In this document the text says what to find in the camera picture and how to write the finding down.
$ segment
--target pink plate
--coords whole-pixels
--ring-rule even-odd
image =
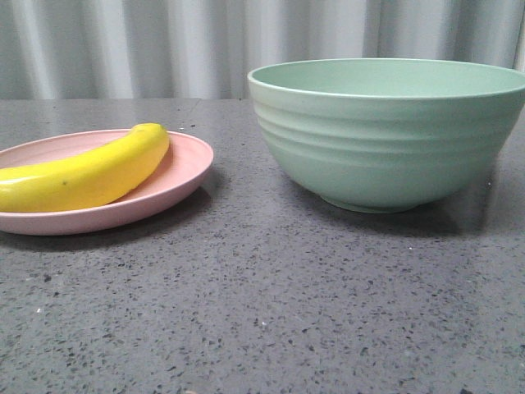
[[[0,152],[0,168],[72,156],[122,137],[127,131],[86,131],[18,145]],[[63,212],[0,212],[0,230],[33,236],[79,234],[135,222],[180,202],[203,182],[212,165],[213,150],[191,135],[169,134],[171,145],[157,170],[118,201]]]

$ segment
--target toy banana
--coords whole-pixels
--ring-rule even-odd
[[[1,168],[0,211],[55,212],[111,203],[155,171],[169,144],[163,126],[144,123],[76,156]]]

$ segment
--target bowl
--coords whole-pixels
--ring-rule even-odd
[[[525,74],[467,62],[356,58],[248,74],[263,138],[288,176],[328,203],[400,212],[473,182],[525,101]]]

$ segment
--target table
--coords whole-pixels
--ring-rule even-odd
[[[333,207],[249,100],[0,101],[0,149],[155,121],[215,150],[156,216],[0,233],[0,392],[525,392],[525,118],[468,188],[406,213]]]

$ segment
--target white curtain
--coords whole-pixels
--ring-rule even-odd
[[[0,99],[247,97],[258,66],[420,57],[524,71],[525,0],[0,0]]]

